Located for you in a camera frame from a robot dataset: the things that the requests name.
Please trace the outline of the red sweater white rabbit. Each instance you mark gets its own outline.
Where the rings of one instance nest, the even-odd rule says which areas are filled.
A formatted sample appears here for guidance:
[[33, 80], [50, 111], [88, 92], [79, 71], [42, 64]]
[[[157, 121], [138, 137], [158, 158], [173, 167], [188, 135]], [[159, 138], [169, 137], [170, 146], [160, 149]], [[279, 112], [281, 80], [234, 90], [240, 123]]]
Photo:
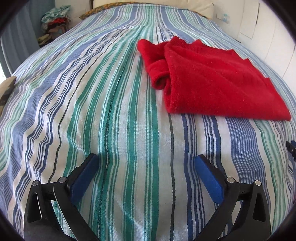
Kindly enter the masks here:
[[233, 49], [191, 44], [174, 37], [138, 41], [152, 87], [163, 92], [166, 111], [268, 121], [291, 119], [271, 80]]

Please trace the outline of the pile of colourful clothes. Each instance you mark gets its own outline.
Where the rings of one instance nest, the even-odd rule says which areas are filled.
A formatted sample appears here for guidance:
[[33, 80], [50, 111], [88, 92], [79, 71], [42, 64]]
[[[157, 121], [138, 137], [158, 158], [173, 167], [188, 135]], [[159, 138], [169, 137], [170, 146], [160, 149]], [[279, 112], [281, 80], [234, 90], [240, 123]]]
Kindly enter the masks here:
[[37, 39], [40, 48], [53, 42], [69, 30], [71, 23], [70, 9], [70, 5], [55, 7], [42, 16], [41, 28], [44, 34]]

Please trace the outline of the white wardrobe doors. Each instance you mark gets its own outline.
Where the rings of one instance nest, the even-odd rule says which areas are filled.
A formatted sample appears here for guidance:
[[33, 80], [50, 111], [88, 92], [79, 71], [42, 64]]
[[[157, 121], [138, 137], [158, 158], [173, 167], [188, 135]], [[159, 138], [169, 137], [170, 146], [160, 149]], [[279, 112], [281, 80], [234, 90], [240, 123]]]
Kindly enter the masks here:
[[295, 92], [295, 40], [264, 1], [214, 1], [213, 20]]

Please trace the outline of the patterned cushion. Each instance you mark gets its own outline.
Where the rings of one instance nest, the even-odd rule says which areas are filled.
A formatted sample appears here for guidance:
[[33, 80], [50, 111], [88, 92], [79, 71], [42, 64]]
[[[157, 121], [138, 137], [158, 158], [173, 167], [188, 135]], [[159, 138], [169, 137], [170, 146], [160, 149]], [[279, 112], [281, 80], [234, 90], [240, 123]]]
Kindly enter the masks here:
[[3, 112], [11, 93], [15, 88], [16, 76], [11, 76], [4, 80], [0, 85], [0, 115]]

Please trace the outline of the cream pillow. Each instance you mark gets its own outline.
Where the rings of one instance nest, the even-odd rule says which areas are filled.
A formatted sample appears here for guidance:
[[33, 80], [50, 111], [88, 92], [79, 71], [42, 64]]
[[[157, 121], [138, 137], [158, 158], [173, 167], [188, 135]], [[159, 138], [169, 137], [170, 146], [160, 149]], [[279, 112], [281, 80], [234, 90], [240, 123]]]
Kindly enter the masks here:
[[189, 11], [194, 11], [199, 15], [212, 20], [214, 16], [214, 3], [208, 0], [131, 0], [131, 1], [90, 1], [91, 10], [110, 6], [115, 4], [127, 4], [127, 3], [141, 3], [141, 4], [158, 4], [164, 6], [172, 6], [179, 9], [187, 9]]

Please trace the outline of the blue grey curtain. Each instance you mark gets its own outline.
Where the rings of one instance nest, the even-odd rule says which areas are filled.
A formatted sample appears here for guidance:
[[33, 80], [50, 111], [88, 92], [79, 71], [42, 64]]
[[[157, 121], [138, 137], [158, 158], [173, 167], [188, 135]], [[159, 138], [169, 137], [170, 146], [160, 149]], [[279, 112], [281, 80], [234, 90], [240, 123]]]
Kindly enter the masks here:
[[1, 68], [6, 78], [40, 46], [43, 35], [41, 19], [55, 7], [54, 1], [29, 1], [13, 17], [1, 35]]

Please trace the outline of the yellow patterned sheet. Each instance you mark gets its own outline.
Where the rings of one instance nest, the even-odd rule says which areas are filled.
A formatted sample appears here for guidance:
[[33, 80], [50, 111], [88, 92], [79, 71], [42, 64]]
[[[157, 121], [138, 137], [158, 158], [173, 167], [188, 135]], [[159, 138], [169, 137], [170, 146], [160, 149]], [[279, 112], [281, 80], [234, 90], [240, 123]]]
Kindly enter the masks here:
[[82, 14], [81, 16], [79, 16], [79, 19], [85, 20], [89, 16], [94, 15], [96, 13], [99, 13], [101, 11], [104, 11], [104, 10], [107, 10], [107, 9], [111, 9], [111, 8], [115, 8], [117, 6], [124, 6], [124, 5], [128, 5], [128, 4], [136, 4], [136, 3], [137, 2], [128, 1], [128, 2], [118, 2], [118, 3], [104, 4], [102, 6], [98, 6], [98, 7], [94, 8], [94, 9], [91, 9], [88, 12]]

